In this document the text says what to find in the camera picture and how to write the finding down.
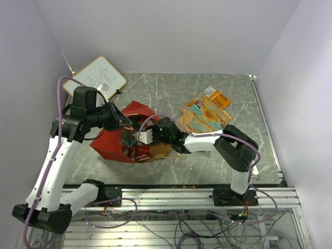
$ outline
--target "tabletop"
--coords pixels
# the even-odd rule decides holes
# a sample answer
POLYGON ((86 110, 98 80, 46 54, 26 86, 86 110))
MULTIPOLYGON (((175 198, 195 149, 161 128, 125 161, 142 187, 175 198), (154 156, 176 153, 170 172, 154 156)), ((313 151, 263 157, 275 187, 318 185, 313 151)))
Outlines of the tabletop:
MULTIPOLYGON (((126 73, 127 84, 121 94, 113 97, 121 110, 136 100, 159 114, 175 119, 185 106, 202 91, 212 86, 219 89, 232 103, 226 107, 235 125, 257 142, 261 161, 257 165, 256 184, 278 184, 276 161, 254 86, 247 75, 226 74, 146 74, 126 73)), ((86 137, 94 137, 94 129, 86 137)), ((218 152, 204 151, 178 155, 172 151, 167 158, 148 163, 122 163, 104 160, 85 141, 73 156, 66 184, 81 184, 95 179, 106 184, 230 184, 232 168, 218 152)))

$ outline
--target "wall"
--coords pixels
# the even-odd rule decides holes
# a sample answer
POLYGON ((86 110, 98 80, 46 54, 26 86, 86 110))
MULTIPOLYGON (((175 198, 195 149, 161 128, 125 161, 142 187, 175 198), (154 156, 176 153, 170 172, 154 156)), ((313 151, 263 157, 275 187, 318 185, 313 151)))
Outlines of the wall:
POLYGON ((330 248, 332 2, 302 0, 257 77, 278 159, 316 248, 330 248))
POLYGON ((74 70, 257 75, 299 0, 36 0, 74 70))
POLYGON ((68 74, 62 53, 32 0, 4 0, 0 8, 0 248, 14 248, 22 223, 11 216, 42 168, 56 82, 68 74))

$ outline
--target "gray wall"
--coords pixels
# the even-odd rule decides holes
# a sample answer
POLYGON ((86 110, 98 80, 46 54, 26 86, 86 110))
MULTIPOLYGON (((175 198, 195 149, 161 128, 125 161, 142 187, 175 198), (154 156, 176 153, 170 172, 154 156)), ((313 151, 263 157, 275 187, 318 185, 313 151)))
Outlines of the gray wall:
POLYGON ((14 248, 22 223, 11 211, 24 203, 42 168, 57 79, 68 69, 33 0, 1 2, 0 34, 0 248, 14 248))
POLYGON ((299 0, 36 0, 73 69, 257 75, 299 0))
POLYGON ((316 248, 331 248, 332 1, 302 0, 258 74, 278 159, 316 248))

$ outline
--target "orange box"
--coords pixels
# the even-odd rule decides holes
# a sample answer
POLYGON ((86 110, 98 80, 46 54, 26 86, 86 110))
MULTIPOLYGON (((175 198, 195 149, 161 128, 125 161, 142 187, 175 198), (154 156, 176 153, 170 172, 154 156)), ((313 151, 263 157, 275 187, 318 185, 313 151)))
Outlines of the orange box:
MULTIPOLYGON (((207 96, 209 100, 211 100, 220 109, 225 109, 231 103, 231 100, 223 95, 222 92, 210 86, 203 91, 203 94, 207 96)), ((185 113, 192 105, 195 104, 196 100, 197 99, 193 99, 186 106, 181 107, 180 111, 185 113)))

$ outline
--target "handwriting on whiteboard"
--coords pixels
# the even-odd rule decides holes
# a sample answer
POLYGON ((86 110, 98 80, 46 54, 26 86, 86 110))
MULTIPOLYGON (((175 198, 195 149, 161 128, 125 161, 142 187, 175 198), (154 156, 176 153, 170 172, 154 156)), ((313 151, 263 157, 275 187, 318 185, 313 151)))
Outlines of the handwriting on whiteboard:
POLYGON ((116 77, 112 77, 108 75, 107 69, 103 67, 99 67, 99 72, 95 77, 87 76, 88 79, 88 87, 98 88, 102 86, 103 91, 107 92, 109 90, 109 85, 116 79, 116 77))

